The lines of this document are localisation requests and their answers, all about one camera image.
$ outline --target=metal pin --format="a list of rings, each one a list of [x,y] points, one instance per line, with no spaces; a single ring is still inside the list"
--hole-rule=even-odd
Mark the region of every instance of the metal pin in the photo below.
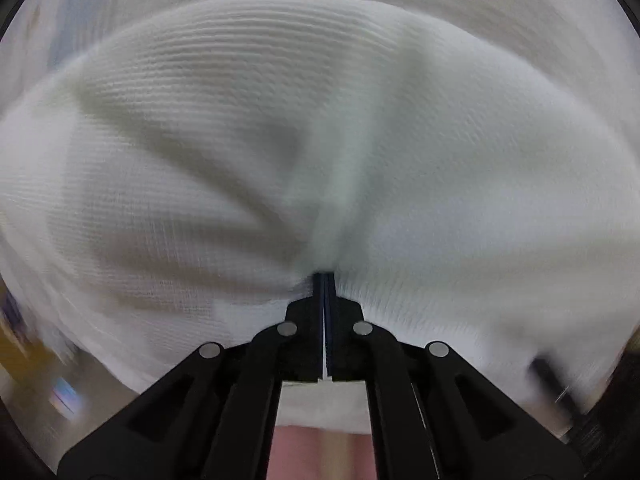
[[[298,331],[298,326],[293,321],[285,321],[278,325],[278,334],[283,337],[290,337],[295,335]]]
[[[359,321],[353,325],[353,331],[358,335],[369,335],[373,332],[373,325],[366,321]]]
[[[198,350],[200,357],[205,359],[213,359],[220,355],[220,346],[215,343],[204,343]]]
[[[429,353],[435,357],[446,357],[449,354],[449,347],[440,341],[429,345]]]

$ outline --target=white towel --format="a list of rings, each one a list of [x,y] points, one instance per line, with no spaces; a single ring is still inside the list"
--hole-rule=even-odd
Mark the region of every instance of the white towel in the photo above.
[[[640,320],[639,190],[593,107],[450,23],[205,0],[5,116],[0,272],[141,391],[199,343],[278,322],[332,269],[367,319],[449,342],[523,402],[537,351],[588,391]],[[366,425],[284,401],[286,422]]]

